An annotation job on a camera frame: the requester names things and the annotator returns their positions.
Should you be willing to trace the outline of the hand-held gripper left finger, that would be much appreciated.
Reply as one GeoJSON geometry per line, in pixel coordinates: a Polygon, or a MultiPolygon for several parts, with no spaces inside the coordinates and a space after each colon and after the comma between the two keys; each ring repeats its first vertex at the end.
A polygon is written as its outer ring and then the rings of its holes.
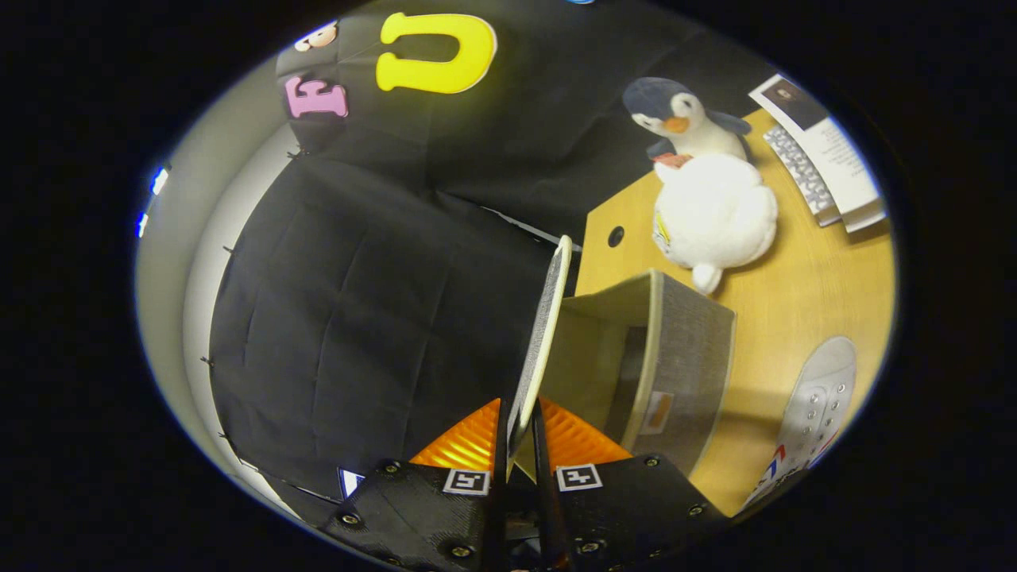
{"type": "Polygon", "coordinates": [[[409,460],[386,459],[321,532],[396,571],[505,571],[506,420],[494,399],[409,460]]]}

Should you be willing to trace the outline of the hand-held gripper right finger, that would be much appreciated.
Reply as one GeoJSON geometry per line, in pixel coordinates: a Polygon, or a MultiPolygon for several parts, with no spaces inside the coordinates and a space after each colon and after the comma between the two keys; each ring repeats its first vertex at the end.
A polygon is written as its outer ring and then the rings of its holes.
{"type": "Polygon", "coordinates": [[[730,526],[661,453],[633,454],[550,400],[531,428],[548,571],[677,571],[730,526]]]}

